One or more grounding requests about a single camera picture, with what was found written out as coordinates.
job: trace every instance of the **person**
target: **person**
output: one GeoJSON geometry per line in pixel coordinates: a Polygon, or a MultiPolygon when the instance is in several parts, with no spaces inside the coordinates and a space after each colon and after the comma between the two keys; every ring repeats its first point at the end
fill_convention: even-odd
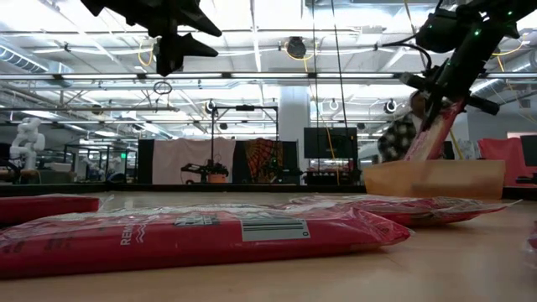
{"type": "Polygon", "coordinates": [[[384,163],[403,159],[421,128],[425,116],[425,97],[421,91],[415,91],[410,95],[409,103],[411,112],[392,122],[377,142],[384,163]]]}

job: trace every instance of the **barcode label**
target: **barcode label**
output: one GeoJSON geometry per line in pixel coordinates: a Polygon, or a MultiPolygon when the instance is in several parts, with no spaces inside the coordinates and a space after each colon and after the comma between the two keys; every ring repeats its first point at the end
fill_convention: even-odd
{"type": "Polygon", "coordinates": [[[241,219],[241,227],[244,242],[310,238],[308,224],[304,219],[250,216],[241,219]]]}

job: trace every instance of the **white column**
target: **white column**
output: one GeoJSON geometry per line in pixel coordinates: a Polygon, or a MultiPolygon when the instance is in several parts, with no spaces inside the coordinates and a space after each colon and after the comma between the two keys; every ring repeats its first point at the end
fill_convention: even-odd
{"type": "Polygon", "coordinates": [[[279,140],[298,141],[299,165],[302,171],[308,167],[304,158],[304,128],[310,126],[310,93],[308,86],[280,87],[279,140]]]}

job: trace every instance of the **table surface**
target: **table surface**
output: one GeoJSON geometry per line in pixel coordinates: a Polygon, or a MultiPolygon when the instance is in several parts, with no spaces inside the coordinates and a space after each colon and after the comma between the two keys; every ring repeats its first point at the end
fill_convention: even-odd
{"type": "MultiPolygon", "coordinates": [[[[273,204],[300,194],[115,193],[107,209],[273,204]]],[[[2,301],[537,301],[523,243],[537,202],[451,226],[417,229],[373,253],[0,282],[2,301]]]]}

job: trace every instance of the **orange object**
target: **orange object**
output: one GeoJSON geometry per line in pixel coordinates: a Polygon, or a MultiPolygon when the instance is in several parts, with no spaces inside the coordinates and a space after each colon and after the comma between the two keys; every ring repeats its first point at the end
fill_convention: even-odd
{"type": "Polygon", "coordinates": [[[224,174],[209,174],[210,184],[226,184],[226,176],[224,174]]]}
{"type": "Polygon", "coordinates": [[[375,164],[363,170],[368,194],[404,197],[502,198],[501,160],[426,160],[375,164]]]}

